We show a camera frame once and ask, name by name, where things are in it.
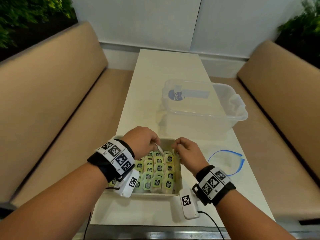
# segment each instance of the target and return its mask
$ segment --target sofa cushion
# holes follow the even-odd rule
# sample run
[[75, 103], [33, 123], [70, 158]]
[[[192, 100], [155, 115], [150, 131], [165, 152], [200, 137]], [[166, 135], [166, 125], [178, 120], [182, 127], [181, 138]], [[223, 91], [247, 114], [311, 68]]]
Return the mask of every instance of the sofa cushion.
[[132, 71], [107, 69], [11, 202], [19, 207], [72, 172], [117, 132]]
[[241, 96], [249, 117], [233, 130], [275, 218], [320, 218], [320, 189], [237, 79], [210, 78]]
[[320, 70], [266, 41], [238, 76], [320, 178]]
[[7, 202], [108, 64], [89, 23], [0, 65], [0, 203]]

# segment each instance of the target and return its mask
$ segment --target green plant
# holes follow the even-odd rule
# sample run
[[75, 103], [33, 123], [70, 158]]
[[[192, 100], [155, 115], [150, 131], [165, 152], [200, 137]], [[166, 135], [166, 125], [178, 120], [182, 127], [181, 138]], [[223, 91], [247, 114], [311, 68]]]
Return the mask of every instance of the green plant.
[[301, 2], [304, 10], [278, 27], [278, 31], [300, 37], [304, 41], [319, 41], [320, 38], [320, 0]]
[[10, 38], [14, 28], [27, 28], [28, 23], [47, 22], [57, 12], [74, 18], [71, 0], [0, 0], [0, 47], [15, 45]]

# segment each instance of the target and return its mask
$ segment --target plastic container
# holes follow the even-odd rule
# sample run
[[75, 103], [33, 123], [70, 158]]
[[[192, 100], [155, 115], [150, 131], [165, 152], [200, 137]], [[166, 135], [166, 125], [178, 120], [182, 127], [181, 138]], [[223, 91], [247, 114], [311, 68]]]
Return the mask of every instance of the plastic container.
[[[114, 136], [113, 139], [121, 139], [122, 136]], [[174, 139], [169, 139], [169, 138], [160, 138], [161, 141], [161, 148], [165, 151], [169, 151], [174, 155], [174, 170], [175, 170], [175, 176], [174, 176], [174, 193], [132, 193], [131, 197], [137, 197], [137, 198], [163, 198], [163, 197], [170, 197], [170, 196], [178, 196], [179, 191], [182, 189], [182, 176], [181, 176], [181, 164], [180, 164], [180, 158], [178, 154], [174, 153], [172, 151], [172, 144], [174, 143]], [[141, 184], [143, 185], [143, 174], [141, 174]]]
[[246, 105], [227, 84], [170, 79], [162, 89], [161, 135], [217, 140], [248, 118]]

